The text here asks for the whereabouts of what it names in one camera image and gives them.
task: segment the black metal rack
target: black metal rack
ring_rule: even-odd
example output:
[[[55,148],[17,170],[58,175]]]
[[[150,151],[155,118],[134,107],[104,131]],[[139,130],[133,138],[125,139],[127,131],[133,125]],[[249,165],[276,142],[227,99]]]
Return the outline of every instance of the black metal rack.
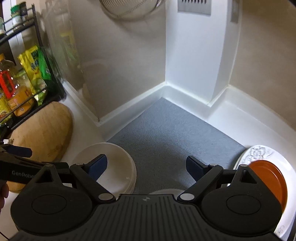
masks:
[[[60,100],[66,98],[66,92],[65,92],[65,90],[64,90],[64,88],[62,86],[62,83],[55,77],[55,75],[53,73],[52,63],[49,61],[48,56],[47,56],[46,51],[45,51],[45,48],[43,46],[42,39],[41,39],[40,32],[39,32],[39,26],[38,26],[38,22],[37,22],[35,5],[32,4],[32,7],[29,8],[28,11],[29,10],[32,10],[33,17],[31,17],[28,20],[26,20],[26,21],[24,21],[22,23],[19,23],[18,25],[14,26],[13,28],[7,30],[6,31],[6,36],[4,36],[2,39],[0,39],[0,46],[3,45],[9,39],[11,39],[14,36],[16,36],[17,34],[19,34],[19,33],[23,32],[24,30],[29,29],[29,28],[31,28],[31,27],[34,26],[35,27],[35,30],[36,30],[38,44],[40,46],[41,51],[44,54],[47,67],[48,67],[49,72],[50,72],[50,75],[52,77],[51,85],[47,85],[47,87],[43,89],[43,90],[46,89],[48,91],[48,94],[47,94],[46,98],[44,99],[42,105],[40,105],[40,106],[35,105],[32,108],[32,110],[30,111],[30,113],[28,115],[26,115],[24,117],[16,117],[16,118],[14,118],[13,123],[11,123],[9,126],[6,125],[6,126],[1,127],[0,140],[3,140],[4,137],[6,137],[7,135],[9,135],[19,125],[21,125],[28,118],[30,118],[32,115],[34,115],[36,112],[38,112],[39,110],[41,110],[43,107],[45,107],[46,105],[48,105],[52,101],[60,101]],[[29,97],[28,99],[26,99],[23,103],[21,103],[19,106],[17,106],[15,109],[13,109],[5,117],[1,118],[0,119],[0,122],[2,122],[2,120],[4,120],[6,117],[8,117],[10,114],[12,114],[13,111],[16,110],[18,107],[22,106],[24,103],[26,103],[30,99],[34,98],[35,95],[33,95],[33,96]]]

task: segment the gray mat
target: gray mat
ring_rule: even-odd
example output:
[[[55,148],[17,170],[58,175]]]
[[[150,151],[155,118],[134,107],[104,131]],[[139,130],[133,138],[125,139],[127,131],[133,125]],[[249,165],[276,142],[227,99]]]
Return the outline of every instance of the gray mat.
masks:
[[[245,147],[171,102],[160,99],[109,142],[125,149],[137,168],[134,194],[187,189],[194,179],[186,158],[232,168]]]

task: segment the mesh colander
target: mesh colander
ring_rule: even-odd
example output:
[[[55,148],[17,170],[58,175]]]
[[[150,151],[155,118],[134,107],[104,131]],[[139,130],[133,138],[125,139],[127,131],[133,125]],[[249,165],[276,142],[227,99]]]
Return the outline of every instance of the mesh colander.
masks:
[[[142,18],[159,6],[165,0],[100,0],[109,15],[117,19]]]

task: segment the brown plate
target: brown plate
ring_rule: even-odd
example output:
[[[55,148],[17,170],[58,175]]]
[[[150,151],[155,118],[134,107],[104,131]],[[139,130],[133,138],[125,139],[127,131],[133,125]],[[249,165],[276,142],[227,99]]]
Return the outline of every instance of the brown plate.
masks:
[[[287,185],[284,176],[276,165],[269,161],[258,160],[250,163],[249,167],[257,174],[265,185],[272,191],[284,211],[287,203]]]

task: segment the cutting board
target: cutting board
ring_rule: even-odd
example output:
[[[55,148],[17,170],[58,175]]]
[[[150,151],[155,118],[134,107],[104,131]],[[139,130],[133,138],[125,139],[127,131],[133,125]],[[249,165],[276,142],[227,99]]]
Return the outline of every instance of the cutting board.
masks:
[[[16,128],[10,138],[15,146],[31,148],[31,160],[54,162],[60,161],[66,152],[72,131],[70,110],[59,102],[51,102]],[[9,190],[17,193],[25,186],[7,183]]]

